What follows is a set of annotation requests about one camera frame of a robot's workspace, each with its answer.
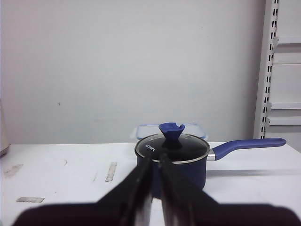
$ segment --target lid rim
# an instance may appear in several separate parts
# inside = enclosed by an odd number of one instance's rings
[[[154,136],[154,135],[157,135],[157,134],[149,135],[149,136],[144,137],[143,139],[141,139],[141,140],[139,140],[139,141],[137,142],[137,144],[135,145],[135,154],[136,154],[137,156],[140,156],[140,157],[142,157],[142,158],[145,158],[144,155],[142,155],[139,151],[137,151],[137,146],[138,146],[139,143],[142,142],[144,139],[146,139],[146,138],[148,138],[148,137],[151,137],[151,136]],[[196,138],[202,140],[202,141],[205,143],[205,145],[207,146],[207,150],[206,150],[206,152],[205,152],[203,155],[201,155],[201,156],[198,157],[198,158],[190,159],[190,160],[184,160],[184,161],[172,161],[173,164],[185,164],[185,163],[191,163],[191,162],[195,162],[195,161],[204,159],[204,158],[206,158],[206,157],[208,156],[209,150],[210,150],[210,145],[209,145],[205,140],[203,140],[202,138],[199,138],[199,137],[197,137],[197,136],[195,136],[195,135],[192,135],[192,134],[183,134],[183,135],[193,136],[193,137],[196,137]],[[159,163],[159,162],[160,162],[159,160],[155,160],[155,159],[152,159],[152,161],[153,161],[153,162],[156,162],[156,163]]]

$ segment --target pan handle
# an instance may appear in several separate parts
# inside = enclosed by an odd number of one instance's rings
[[[286,144],[282,138],[266,138],[254,140],[233,140],[219,145],[212,150],[215,153],[215,160],[219,160],[230,152],[237,149],[259,148],[259,147],[280,147]]]

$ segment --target blue saucepan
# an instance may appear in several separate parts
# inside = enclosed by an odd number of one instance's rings
[[[160,198],[158,163],[162,153],[166,153],[184,175],[203,189],[207,160],[219,160],[237,149],[278,147],[286,143],[281,138],[234,140],[211,149],[205,140],[194,135],[182,134],[184,128],[184,125],[177,126],[174,122],[161,124],[159,129],[163,134],[145,137],[135,146],[138,163],[145,156],[152,154],[154,197]]]

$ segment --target blue handle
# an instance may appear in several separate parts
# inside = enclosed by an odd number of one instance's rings
[[[165,136],[166,140],[177,140],[185,129],[184,125],[177,126],[175,122],[167,122],[159,125],[159,129]]]
[[[254,140],[233,140],[213,148],[215,160],[219,160],[230,152],[237,149],[258,147],[280,147],[286,144],[282,138],[266,138]]]

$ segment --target table surface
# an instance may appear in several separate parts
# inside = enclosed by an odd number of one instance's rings
[[[134,146],[11,145],[0,159],[3,225],[12,225],[30,207],[99,200],[136,166]],[[117,167],[113,181],[106,182],[111,162],[117,162]],[[288,207],[301,219],[301,154],[289,145],[236,150],[219,161],[207,162],[204,191],[219,203]],[[45,199],[42,203],[16,202],[20,197]],[[150,225],[164,225],[158,199],[153,199]]]

